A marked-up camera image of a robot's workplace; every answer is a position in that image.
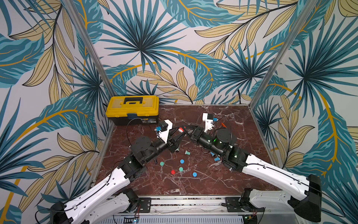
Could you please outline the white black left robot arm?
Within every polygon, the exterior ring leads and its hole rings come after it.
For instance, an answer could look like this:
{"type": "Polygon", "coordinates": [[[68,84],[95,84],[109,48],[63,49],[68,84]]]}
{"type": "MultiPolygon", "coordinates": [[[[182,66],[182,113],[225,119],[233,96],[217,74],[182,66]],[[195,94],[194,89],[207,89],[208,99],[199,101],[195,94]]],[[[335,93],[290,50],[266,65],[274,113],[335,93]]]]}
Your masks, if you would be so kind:
{"type": "Polygon", "coordinates": [[[185,136],[183,128],[159,132],[157,140],[147,136],[137,138],[130,154],[93,188],[66,203],[57,202],[50,208],[52,224],[97,224],[116,213],[133,212],[139,207],[139,198],[127,186],[142,176],[146,164],[163,151],[175,152],[185,136]]]}

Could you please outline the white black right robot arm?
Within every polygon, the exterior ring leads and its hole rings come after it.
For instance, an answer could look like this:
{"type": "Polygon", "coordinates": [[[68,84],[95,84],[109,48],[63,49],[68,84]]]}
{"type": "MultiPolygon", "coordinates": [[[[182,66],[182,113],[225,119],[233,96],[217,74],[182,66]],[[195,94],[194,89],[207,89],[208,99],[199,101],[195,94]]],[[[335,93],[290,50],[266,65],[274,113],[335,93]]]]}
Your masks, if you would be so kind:
{"type": "Polygon", "coordinates": [[[227,128],[218,129],[215,136],[199,126],[182,126],[180,129],[191,141],[219,156],[231,171],[254,176],[287,193],[288,198],[279,197],[277,202],[298,216],[311,222],[321,221],[322,185],[318,176],[298,175],[265,162],[236,146],[236,137],[227,128]]]}

